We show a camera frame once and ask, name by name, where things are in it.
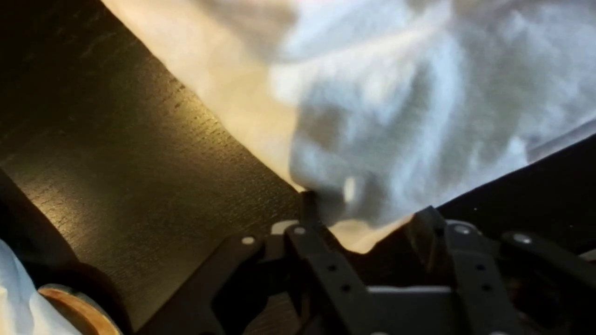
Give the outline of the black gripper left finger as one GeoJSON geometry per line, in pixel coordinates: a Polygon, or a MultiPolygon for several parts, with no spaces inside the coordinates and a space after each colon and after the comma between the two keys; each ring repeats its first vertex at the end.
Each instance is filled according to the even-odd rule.
{"type": "Polygon", "coordinates": [[[298,335],[399,335],[399,328],[337,252],[313,192],[300,196],[300,216],[287,229],[285,242],[298,274],[293,289],[298,335]]]}

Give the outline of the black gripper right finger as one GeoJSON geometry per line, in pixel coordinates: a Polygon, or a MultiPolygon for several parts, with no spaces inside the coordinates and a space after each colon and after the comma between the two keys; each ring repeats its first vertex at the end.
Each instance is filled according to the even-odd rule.
{"type": "Polygon", "coordinates": [[[496,257],[471,224],[449,222],[436,209],[425,209],[412,231],[425,268],[455,283],[470,335],[525,335],[496,257]]]}

